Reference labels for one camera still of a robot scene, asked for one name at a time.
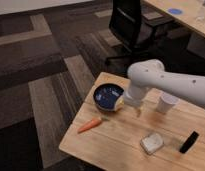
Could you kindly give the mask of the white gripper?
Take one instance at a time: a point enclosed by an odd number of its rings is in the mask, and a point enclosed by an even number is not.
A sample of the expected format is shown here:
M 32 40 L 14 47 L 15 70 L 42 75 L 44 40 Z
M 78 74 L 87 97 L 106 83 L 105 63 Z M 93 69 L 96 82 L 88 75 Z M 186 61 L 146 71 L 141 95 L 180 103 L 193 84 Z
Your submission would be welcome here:
M 118 111 L 124 106 L 124 103 L 137 107 L 136 110 L 136 116 L 140 117 L 142 113 L 142 107 L 140 107 L 143 104 L 143 99 L 146 96 L 146 90 L 144 88 L 139 88 L 130 85 L 123 93 L 123 97 L 120 96 L 117 101 L 115 102 L 115 110 Z

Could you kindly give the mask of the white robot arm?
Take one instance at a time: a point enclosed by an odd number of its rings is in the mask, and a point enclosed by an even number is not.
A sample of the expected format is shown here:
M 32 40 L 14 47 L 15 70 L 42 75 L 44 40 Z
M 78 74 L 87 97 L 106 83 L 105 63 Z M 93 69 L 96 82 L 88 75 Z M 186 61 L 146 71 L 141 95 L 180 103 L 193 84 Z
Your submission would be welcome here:
M 129 84 L 114 103 L 115 111 L 124 105 L 140 108 L 152 88 L 205 109 L 205 76 L 167 72 L 164 64 L 157 59 L 131 64 L 127 76 Z

